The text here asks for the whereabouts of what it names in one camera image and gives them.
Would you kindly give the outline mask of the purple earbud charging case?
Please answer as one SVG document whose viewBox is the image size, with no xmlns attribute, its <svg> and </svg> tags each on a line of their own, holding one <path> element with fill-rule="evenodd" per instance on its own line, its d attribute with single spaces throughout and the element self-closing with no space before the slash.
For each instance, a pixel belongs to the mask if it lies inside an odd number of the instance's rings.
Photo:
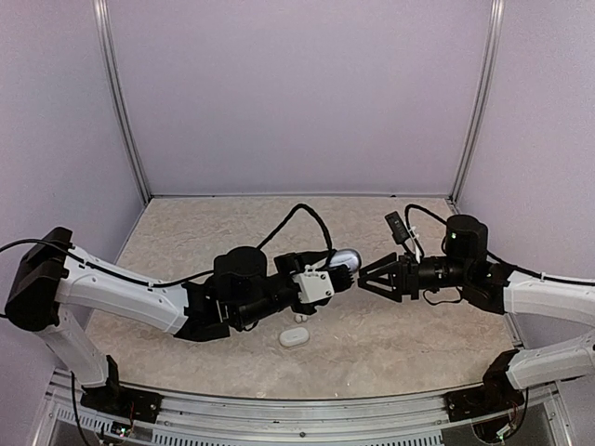
<svg viewBox="0 0 595 446">
<path fill-rule="evenodd" d="M 360 253 L 353 248 L 336 250 L 327 262 L 327 267 L 329 269 L 336 269 L 341 266 L 347 267 L 350 273 L 356 273 L 362 266 Z"/>
</svg>

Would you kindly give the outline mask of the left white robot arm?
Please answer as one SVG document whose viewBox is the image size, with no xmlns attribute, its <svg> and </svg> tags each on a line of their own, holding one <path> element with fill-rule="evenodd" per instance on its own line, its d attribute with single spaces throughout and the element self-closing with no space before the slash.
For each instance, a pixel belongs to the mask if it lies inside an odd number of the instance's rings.
<svg viewBox="0 0 595 446">
<path fill-rule="evenodd" d="M 4 315 L 37 334 L 73 372 L 84 391 L 110 413 L 130 403 L 117 364 L 101 353 L 69 311 L 80 306 L 150 325 L 190 342 L 209 342 L 245 332 L 289 308 L 311 315 L 349 290 L 362 264 L 354 249 L 327 247 L 277 256 L 276 271 L 259 247 L 240 246 L 217 256 L 212 269 L 163 282 L 106 263 L 76 246 L 63 227 L 27 245 L 11 285 Z"/>
</svg>

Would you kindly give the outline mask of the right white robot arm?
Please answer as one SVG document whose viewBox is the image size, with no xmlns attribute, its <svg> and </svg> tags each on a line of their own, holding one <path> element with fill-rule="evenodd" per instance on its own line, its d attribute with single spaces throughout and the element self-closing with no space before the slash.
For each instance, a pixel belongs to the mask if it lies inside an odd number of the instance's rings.
<svg viewBox="0 0 595 446">
<path fill-rule="evenodd" d="M 450 216 L 443 224 L 442 256 L 384 256 L 361 268 L 359 287 L 394 302 L 456 288 L 460 300 L 489 313 L 532 314 L 593 327 L 592 281 L 551 277 L 496 258 L 487 249 L 487 226 L 474 216 Z M 512 390 L 593 373 L 592 332 L 542 348 L 513 349 L 500 354 L 484 373 L 475 402 L 493 413 Z"/>
</svg>

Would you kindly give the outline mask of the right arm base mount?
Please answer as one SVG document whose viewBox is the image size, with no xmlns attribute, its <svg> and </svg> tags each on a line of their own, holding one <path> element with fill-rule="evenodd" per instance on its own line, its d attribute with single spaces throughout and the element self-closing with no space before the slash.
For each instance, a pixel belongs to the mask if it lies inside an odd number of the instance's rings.
<svg viewBox="0 0 595 446">
<path fill-rule="evenodd" d="M 526 400 L 524 393 L 515 388 L 506 376 L 510 361 L 519 352 L 512 349 L 499 354 L 478 386 L 445 393 L 443 400 L 449 421 L 481 417 L 523 405 Z"/>
</svg>

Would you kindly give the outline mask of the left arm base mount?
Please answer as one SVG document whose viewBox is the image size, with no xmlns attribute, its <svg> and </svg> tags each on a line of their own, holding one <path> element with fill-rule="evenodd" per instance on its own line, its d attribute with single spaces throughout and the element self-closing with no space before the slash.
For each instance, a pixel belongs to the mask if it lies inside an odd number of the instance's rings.
<svg viewBox="0 0 595 446">
<path fill-rule="evenodd" d="M 102 386 L 82 386 L 84 407 L 128 419 L 154 424 L 163 396 L 156 392 L 122 386 L 115 360 L 106 356 L 107 378 Z"/>
</svg>

